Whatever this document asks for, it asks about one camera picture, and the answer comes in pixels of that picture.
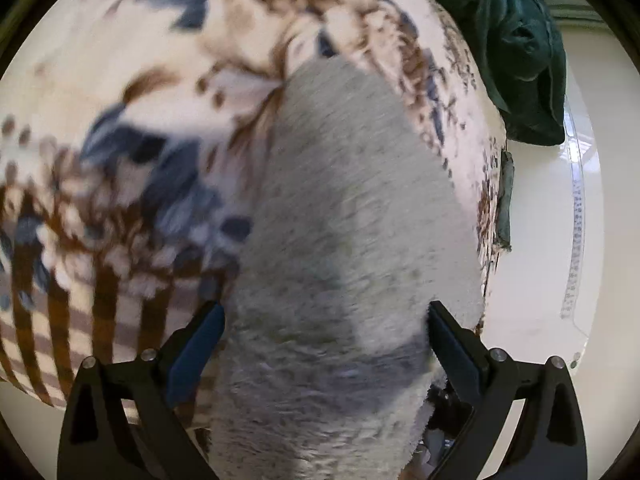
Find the grey fleece pants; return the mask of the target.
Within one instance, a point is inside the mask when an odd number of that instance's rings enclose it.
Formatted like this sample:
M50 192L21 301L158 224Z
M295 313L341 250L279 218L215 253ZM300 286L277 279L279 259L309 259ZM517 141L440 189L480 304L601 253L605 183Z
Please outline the grey fleece pants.
M431 413L436 299L480 315L474 230L442 160L381 77L307 63L226 305L217 476L397 478Z

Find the white bed headboard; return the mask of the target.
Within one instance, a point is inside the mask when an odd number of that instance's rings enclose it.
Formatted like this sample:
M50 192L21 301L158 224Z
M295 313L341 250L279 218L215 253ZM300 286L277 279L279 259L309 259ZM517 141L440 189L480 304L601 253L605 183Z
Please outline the white bed headboard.
M501 255L482 338L518 361L559 356L577 370L600 294L603 192L596 139L575 76L567 77L565 141L511 142L511 248Z

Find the small denim cloth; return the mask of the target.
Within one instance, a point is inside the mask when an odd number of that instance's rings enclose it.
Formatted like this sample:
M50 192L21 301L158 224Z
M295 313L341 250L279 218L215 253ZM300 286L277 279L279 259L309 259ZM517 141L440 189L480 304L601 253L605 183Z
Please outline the small denim cloth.
M511 244L511 200L514 185L514 161L512 154L501 152L500 182L496 217L496 243L507 252L512 250Z

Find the floral bed blanket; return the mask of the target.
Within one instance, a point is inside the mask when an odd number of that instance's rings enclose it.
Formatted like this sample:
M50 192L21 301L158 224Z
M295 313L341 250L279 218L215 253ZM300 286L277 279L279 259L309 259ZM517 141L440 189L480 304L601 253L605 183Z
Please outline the floral bed blanket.
M186 325L252 226L283 85L340 56L404 103L490 278L506 133L436 0L58 0L1 79L1 378L64 408L78 367Z

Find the dark teal plush blanket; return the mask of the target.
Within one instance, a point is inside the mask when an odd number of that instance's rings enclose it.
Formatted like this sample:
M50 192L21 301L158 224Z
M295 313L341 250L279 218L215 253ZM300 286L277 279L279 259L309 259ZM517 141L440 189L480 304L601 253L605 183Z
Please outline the dark teal plush blanket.
M436 1L462 32L506 136L562 144L566 54L544 0Z

